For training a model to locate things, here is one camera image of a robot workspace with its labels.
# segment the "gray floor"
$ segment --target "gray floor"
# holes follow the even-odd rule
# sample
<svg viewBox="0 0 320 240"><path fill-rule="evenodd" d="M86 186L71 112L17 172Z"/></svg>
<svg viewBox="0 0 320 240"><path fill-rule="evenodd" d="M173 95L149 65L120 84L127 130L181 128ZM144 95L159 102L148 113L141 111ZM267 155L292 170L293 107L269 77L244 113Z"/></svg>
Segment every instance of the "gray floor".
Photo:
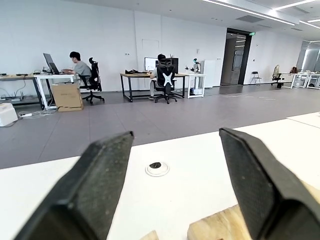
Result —
<svg viewBox="0 0 320 240"><path fill-rule="evenodd" d="M134 145L237 128L320 111L320 91L280 89L270 85L224 86L206 90L204 98L179 99L167 105L121 93L103 93L83 111L19 120L0 128L0 169L79 156L90 142L134 131ZM19 107L37 111L38 106Z"/></svg>

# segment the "hair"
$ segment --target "hair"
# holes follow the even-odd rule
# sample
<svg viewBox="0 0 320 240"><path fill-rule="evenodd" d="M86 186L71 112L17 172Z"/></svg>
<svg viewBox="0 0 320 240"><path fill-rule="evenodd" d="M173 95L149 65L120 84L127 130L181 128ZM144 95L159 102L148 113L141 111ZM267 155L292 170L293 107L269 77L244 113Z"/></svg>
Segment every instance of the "hair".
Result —
<svg viewBox="0 0 320 240"><path fill-rule="evenodd" d="M81 61L80 53L78 53L76 51L70 52L70 58L76 58L78 61Z"/></svg>
<svg viewBox="0 0 320 240"><path fill-rule="evenodd" d="M158 55L158 61L160 62L161 60L166 59L166 56L163 55L162 53Z"/></svg>

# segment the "ceiling light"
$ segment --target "ceiling light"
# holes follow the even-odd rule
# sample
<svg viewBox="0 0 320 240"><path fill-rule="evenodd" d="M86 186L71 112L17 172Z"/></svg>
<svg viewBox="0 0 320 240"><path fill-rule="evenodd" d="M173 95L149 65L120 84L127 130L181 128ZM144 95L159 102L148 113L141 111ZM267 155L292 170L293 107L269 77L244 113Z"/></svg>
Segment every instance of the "ceiling light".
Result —
<svg viewBox="0 0 320 240"><path fill-rule="evenodd" d="M307 25L309 25L309 26L311 26L311 27L314 27L314 28L320 29L320 26L316 26L316 25L313 25L313 24L307 23L307 22L305 22L305 21L299 21L299 22L300 22L300 23L302 23L302 24L307 24Z"/></svg>
<svg viewBox="0 0 320 240"><path fill-rule="evenodd" d="M266 18L266 19L271 19L271 20L275 20L275 21L278 21L278 22L281 22L281 23L284 23L284 24L289 24L289 25L295 26L293 23L288 22L288 21L282 21L282 20L276 19L276 18L271 17L271 16L262 15L262 14L259 14L259 13L253 12L253 11L241 9L241 8L238 8L238 7L235 7L235 6L230 6L230 5L221 3L221 2L216 2L216 1L212 1L212 0L202 0L202 1L208 2L208 3L212 3L212 4L217 4L217 5L220 5L220 6L227 7L227 8L239 10L239 11L242 11L242 12L245 12L245 13L248 13L248 14L257 15L257 16L260 16L260 17L263 17L263 18Z"/></svg>
<svg viewBox="0 0 320 240"><path fill-rule="evenodd" d="M316 20L310 20L310 21L308 21L308 23L315 23L315 22L320 22L320 19L316 19Z"/></svg>
<svg viewBox="0 0 320 240"><path fill-rule="evenodd" d="M317 0L298 1L298 2L295 2L295 3L292 3L292 4L288 4L288 5L285 5L285 6L276 7L273 10L278 11L278 10L281 10L281 9L286 9L286 8L298 6L298 5L301 5L301 4L307 4L307 3L311 3L311 2L315 2L315 1L317 1Z"/></svg>

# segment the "white wall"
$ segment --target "white wall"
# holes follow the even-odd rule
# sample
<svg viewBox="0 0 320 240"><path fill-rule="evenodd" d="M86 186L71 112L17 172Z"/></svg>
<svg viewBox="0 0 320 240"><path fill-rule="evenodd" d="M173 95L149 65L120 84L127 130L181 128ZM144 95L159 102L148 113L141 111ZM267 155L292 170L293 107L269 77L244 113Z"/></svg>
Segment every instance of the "white wall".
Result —
<svg viewBox="0 0 320 240"><path fill-rule="evenodd" d="M215 60L213 85L220 86L227 28L165 16L161 26L163 54L179 58L179 72L185 72L186 65L192 68L194 58L199 62ZM177 87L182 88L181 81L177 82Z"/></svg>
<svg viewBox="0 0 320 240"><path fill-rule="evenodd" d="M50 53L59 70L70 68L69 53L77 51L87 64L90 57L99 62L104 91L118 91L119 73L137 68L133 11L58 0L3 0L0 5L0 73L40 70L47 66L42 53ZM27 83L24 94L35 95ZM0 88L11 94L23 84L0 82Z"/></svg>
<svg viewBox="0 0 320 240"><path fill-rule="evenodd" d="M280 72L288 73L297 65L302 39L270 32L259 31L252 37L244 84L252 80L252 72L259 72L262 83L271 83L277 64Z"/></svg>
<svg viewBox="0 0 320 240"><path fill-rule="evenodd" d="M192 60L217 60L216 85L221 78L225 27L163 17L139 11L52 0L2 0L0 14L0 73L31 73L46 66L42 53L52 55L58 69L73 66L71 51L99 62L102 89L120 91L120 72L144 69L144 57L158 53L179 58L179 71ZM158 50L148 49L158 41ZM132 80L133 89L148 89L149 80ZM23 81L0 82L10 94ZM34 95L31 82L23 89Z"/></svg>

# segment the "doorway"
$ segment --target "doorway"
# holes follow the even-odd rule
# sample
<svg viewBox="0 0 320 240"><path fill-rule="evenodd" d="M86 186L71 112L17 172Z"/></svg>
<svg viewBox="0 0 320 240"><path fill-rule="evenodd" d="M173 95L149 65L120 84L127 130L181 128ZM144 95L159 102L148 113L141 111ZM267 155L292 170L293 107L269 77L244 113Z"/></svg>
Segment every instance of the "doorway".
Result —
<svg viewBox="0 0 320 240"><path fill-rule="evenodd" d="M227 29L221 86L243 85L251 45L250 32Z"/></svg>

